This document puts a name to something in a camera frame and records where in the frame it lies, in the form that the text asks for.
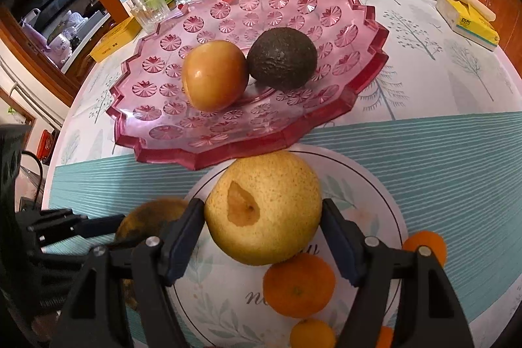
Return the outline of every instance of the black cable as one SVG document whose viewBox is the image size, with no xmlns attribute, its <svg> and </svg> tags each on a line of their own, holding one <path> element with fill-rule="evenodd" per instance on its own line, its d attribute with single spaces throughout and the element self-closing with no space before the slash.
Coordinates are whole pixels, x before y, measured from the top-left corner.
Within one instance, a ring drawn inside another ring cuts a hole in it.
<svg viewBox="0 0 522 348">
<path fill-rule="evenodd" d="M 42 187 L 42 181 L 43 181 L 42 162 L 38 159 L 38 157 L 36 155 L 34 155 L 30 151 L 22 151 L 22 155 L 29 155 L 31 158 L 33 158 L 36 161 L 36 163 L 38 164 L 38 168 L 40 169 L 40 181 L 38 182 L 38 187 L 36 189 L 35 200 L 33 201 L 33 207 L 36 208 L 36 201 L 38 199 L 38 194 L 40 193 L 40 188 Z"/>
</svg>

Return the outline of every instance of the clear glass cup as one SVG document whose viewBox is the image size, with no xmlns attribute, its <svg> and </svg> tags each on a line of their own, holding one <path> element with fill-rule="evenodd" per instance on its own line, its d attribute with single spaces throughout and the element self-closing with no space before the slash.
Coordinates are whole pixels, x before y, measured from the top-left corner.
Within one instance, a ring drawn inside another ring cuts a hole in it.
<svg viewBox="0 0 522 348">
<path fill-rule="evenodd" d="M 130 13 L 147 33 L 152 33 L 156 25 L 169 16 L 170 10 L 165 0 L 131 1 L 134 7 L 130 9 Z"/>
</svg>

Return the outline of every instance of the plate black rim line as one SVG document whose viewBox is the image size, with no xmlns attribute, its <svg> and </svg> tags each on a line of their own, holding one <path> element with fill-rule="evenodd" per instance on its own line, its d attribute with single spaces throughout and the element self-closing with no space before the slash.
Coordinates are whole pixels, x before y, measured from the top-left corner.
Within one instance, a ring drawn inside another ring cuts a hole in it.
<svg viewBox="0 0 522 348">
<path fill-rule="evenodd" d="M 330 159 L 330 160 L 333 160 L 335 161 L 336 163 L 346 167 L 346 168 L 349 168 L 350 170 L 352 170 L 353 172 L 355 172 L 356 174 L 358 174 L 360 177 L 362 177 L 367 183 L 370 184 L 371 187 L 373 187 L 373 189 L 379 194 L 379 196 L 382 198 L 382 200 L 384 201 L 384 203 L 386 204 L 386 206 L 388 207 L 388 210 L 390 210 L 390 213 L 391 213 L 391 216 L 393 217 L 393 220 L 395 221 L 395 225 L 397 227 L 397 231 L 399 232 L 399 240 L 400 240 L 400 243 L 401 243 L 401 246 L 403 244 L 403 237 L 401 236 L 400 234 L 400 228 L 399 228 L 399 223 L 397 222 L 397 218 L 395 217 L 395 214 L 393 214 L 393 210 L 392 208 L 390 207 L 390 205 L 388 204 L 388 202 L 386 201 L 386 199 L 384 198 L 383 194 L 380 193 L 380 191 L 374 186 L 374 184 L 372 182 L 370 182 L 365 176 L 363 176 L 361 173 L 359 173 L 357 170 L 353 169 L 352 167 L 350 167 L 349 165 L 335 159 L 335 158 L 332 158 L 332 157 L 329 157 L 327 155 L 323 155 L 323 154 L 320 154 L 320 153 L 317 153 L 317 152 L 310 152 L 310 151 L 294 151 L 294 150 L 288 150 L 289 152 L 293 152 L 293 153 L 305 153 L 305 154 L 310 154 L 310 155 L 316 155 L 316 156 L 320 156 L 322 158 L 326 158 L 326 159 Z M 202 190 L 209 182 L 211 182 L 216 176 L 218 176 L 219 174 L 221 174 L 222 172 L 224 172 L 227 168 L 229 168 L 229 166 L 226 166 L 223 170 L 220 170 L 218 172 L 216 172 L 214 175 L 212 175 L 205 183 L 203 183 L 203 185 L 196 191 L 196 193 L 194 193 L 194 196 L 192 196 L 192 198 L 196 197 L 198 195 L 198 193 L 200 192 L 200 190 Z M 191 323 L 191 325 L 194 327 L 194 329 L 196 329 L 198 331 L 198 333 L 209 343 L 209 344 L 212 344 L 212 345 L 215 345 L 212 341 L 210 341 L 210 339 L 208 339 L 205 335 L 202 334 L 202 332 L 196 327 L 196 325 L 192 322 L 191 318 L 189 317 L 189 315 L 187 314 L 187 312 L 185 311 L 185 308 L 183 307 L 183 304 L 181 303 L 181 300 L 179 299 L 179 295 L 177 294 L 177 290 L 176 290 L 176 285 L 172 285 L 172 288 L 174 289 L 174 293 L 176 294 L 176 298 L 177 298 L 177 302 L 179 303 L 179 306 L 181 307 L 181 310 L 183 311 L 184 315 L 186 316 L 186 318 L 189 320 L 189 322 Z M 390 306 L 386 309 L 386 311 L 384 312 L 384 315 L 388 314 L 388 311 L 390 310 L 390 308 L 392 307 L 393 305 L 393 302 L 395 301 L 395 298 L 397 297 L 397 293 L 399 292 L 399 288 L 400 288 L 400 284 L 397 285 L 397 288 L 395 289 L 395 293 L 393 294 L 393 298 L 391 299 L 391 302 L 390 302 Z"/>
</svg>

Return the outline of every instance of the yellow box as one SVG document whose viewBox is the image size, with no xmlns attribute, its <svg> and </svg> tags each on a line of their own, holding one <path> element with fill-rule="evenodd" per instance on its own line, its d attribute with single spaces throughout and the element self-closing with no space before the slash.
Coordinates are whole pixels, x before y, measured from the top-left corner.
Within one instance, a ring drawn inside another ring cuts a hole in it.
<svg viewBox="0 0 522 348">
<path fill-rule="evenodd" d="M 455 33 L 473 40 L 489 50 L 493 50 L 499 45 L 499 34 L 471 5 L 459 0 L 438 0 L 437 10 Z"/>
<path fill-rule="evenodd" d="M 129 17 L 100 39 L 98 44 L 91 50 L 91 57 L 96 62 L 100 62 L 134 40 L 140 31 L 142 31 L 142 27 L 137 20 L 134 17 Z"/>
</svg>

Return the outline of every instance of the teal striped placemat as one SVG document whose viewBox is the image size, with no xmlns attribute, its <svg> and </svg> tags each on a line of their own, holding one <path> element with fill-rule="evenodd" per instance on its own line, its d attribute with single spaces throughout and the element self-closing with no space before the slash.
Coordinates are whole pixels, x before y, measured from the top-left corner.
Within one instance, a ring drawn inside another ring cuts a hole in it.
<svg viewBox="0 0 522 348">
<path fill-rule="evenodd" d="M 444 237 L 445 271 L 468 321 L 522 273 L 522 113 L 315 129 L 300 143 L 354 159 L 390 191 L 409 233 Z M 49 205 L 91 218 L 125 214 L 158 196 L 184 197 L 206 172 L 137 163 L 132 155 L 59 166 Z M 54 249 L 87 246 L 79 238 Z"/>
</svg>

